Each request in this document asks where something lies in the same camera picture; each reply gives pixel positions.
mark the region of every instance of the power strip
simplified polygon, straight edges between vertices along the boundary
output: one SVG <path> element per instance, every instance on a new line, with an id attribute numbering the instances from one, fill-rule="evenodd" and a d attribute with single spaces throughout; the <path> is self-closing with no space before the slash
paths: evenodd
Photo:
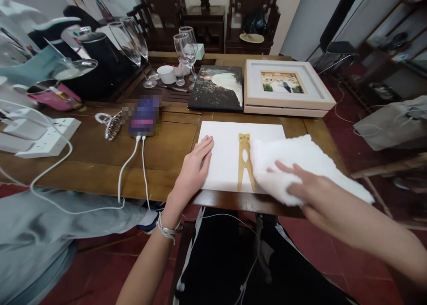
<path id="1" fill-rule="evenodd" d="M 81 122 L 74 118 L 58 118 L 54 119 L 54 124 L 61 134 L 69 140 Z M 33 141 L 34 144 L 29 150 L 18 152 L 15 156 L 22 158 L 58 156 L 67 142 L 52 126 L 47 127 L 47 129 L 47 132 L 40 139 Z"/>

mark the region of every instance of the small plate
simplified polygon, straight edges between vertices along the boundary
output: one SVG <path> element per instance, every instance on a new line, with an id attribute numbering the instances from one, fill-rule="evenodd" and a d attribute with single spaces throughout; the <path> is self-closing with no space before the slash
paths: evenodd
<path id="1" fill-rule="evenodd" d="M 264 36 L 259 34 L 240 34 L 240 39 L 248 43 L 260 44 L 264 41 Z"/>

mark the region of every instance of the champagne glass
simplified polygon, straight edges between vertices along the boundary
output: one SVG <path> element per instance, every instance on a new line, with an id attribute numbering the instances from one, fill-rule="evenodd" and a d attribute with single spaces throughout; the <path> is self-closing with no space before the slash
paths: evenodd
<path id="1" fill-rule="evenodd" d="M 139 50 L 129 32 L 126 30 L 123 22 L 112 22 L 108 24 L 108 27 L 110 28 L 111 33 L 113 33 L 113 36 L 121 47 L 123 53 L 143 71 L 143 68 L 141 67 L 141 54 L 139 53 Z M 143 83 L 145 88 L 153 88 L 156 85 L 157 82 L 155 80 L 150 80 L 148 77 L 146 77 L 146 80 Z"/>
<path id="2" fill-rule="evenodd" d="M 197 52 L 198 52 L 198 46 L 197 46 L 196 36 L 194 34 L 193 27 L 190 27 L 190 26 L 180 27 L 179 28 L 179 33 L 187 33 L 188 34 L 188 36 L 190 37 L 190 40 L 192 42 L 193 48 L 194 48 L 194 50 L 196 51 L 196 54 L 197 54 Z M 197 75 L 196 75 L 196 72 L 194 70 L 194 65 L 191 68 L 191 74 L 192 75 L 190 76 L 189 80 L 192 81 L 192 82 L 195 82 L 196 79 L 197 79 Z"/>
<path id="3" fill-rule="evenodd" d="M 197 53 L 194 50 L 193 42 L 188 33 L 176 34 L 173 37 L 173 42 L 175 44 L 175 50 L 177 51 L 179 62 L 188 68 L 192 68 L 196 62 Z M 192 91 L 194 83 L 192 83 L 188 88 Z"/>
<path id="4" fill-rule="evenodd" d="M 132 40 L 135 43 L 135 46 L 137 47 L 139 53 L 142 57 L 147 61 L 148 66 L 151 68 L 151 72 L 148 74 L 148 79 L 150 80 L 159 80 L 160 76 L 156 73 L 156 71 L 151 66 L 150 61 L 148 60 L 148 47 L 147 43 L 144 39 L 144 36 L 138 29 L 138 25 L 136 24 L 135 20 L 132 17 L 123 17 L 120 18 L 120 21 L 123 22 L 123 25 L 125 26 L 126 30 L 129 32 L 130 36 L 132 37 Z"/>

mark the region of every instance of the gray pants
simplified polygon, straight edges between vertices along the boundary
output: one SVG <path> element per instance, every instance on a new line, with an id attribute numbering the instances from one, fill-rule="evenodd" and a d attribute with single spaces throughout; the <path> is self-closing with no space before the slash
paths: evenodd
<path id="1" fill-rule="evenodd" d="M 71 212 L 120 206 L 115 197 L 36 191 Z M 122 209 L 70 215 L 30 191 L 0 199 L 0 304 L 25 291 L 74 239 L 126 232 L 144 215 L 141 206 L 129 202 Z"/>

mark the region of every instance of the white tissue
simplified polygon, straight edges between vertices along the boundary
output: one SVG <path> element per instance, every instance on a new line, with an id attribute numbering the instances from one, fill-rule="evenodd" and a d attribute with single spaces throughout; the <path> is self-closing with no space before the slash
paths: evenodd
<path id="1" fill-rule="evenodd" d="M 312 140 L 310 135 L 263 143 L 252 138 L 250 140 L 250 159 L 255 180 L 271 196 L 288 206 L 302 205 L 297 197 L 287 193 L 291 183 L 302 183 L 294 175 L 280 171 L 274 162 L 292 167 L 296 163 L 303 169 L 320 176 L 330 178 L 334 183 L 372 204 L 372 195 L 359 183 L 341 173 L 330 159 Z M 268 173 L 271 168 L 276 173 Z"/>

